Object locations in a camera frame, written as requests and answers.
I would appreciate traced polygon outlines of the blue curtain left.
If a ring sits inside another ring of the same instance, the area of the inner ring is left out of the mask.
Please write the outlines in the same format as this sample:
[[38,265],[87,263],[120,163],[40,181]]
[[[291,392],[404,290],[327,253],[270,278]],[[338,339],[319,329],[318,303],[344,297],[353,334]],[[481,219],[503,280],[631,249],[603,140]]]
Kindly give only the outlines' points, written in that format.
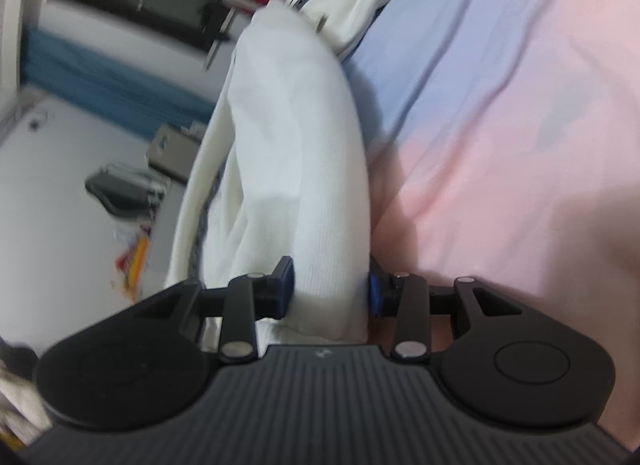
[[206,124],[215,109],[212,101],[31,26],[22,37],[21,81],[144,139],[165,123]]

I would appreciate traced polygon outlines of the black and white chair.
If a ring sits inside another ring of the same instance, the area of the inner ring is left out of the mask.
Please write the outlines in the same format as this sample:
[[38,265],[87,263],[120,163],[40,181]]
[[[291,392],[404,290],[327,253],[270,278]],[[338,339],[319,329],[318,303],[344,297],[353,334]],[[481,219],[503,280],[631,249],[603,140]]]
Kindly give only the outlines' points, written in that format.
[[182,129],[164,124],[157,129],[145,153],[145,161],[151,170],[185,186],[200,145],[200,140]]

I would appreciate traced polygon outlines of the pastel tie-dye bed cover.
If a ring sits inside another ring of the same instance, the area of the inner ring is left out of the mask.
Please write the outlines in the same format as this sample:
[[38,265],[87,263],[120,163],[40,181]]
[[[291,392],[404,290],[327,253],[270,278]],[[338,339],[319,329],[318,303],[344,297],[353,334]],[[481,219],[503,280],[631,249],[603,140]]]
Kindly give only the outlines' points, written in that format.
[[639,346],[639,0],[392,0],[347,64],[371,251]]

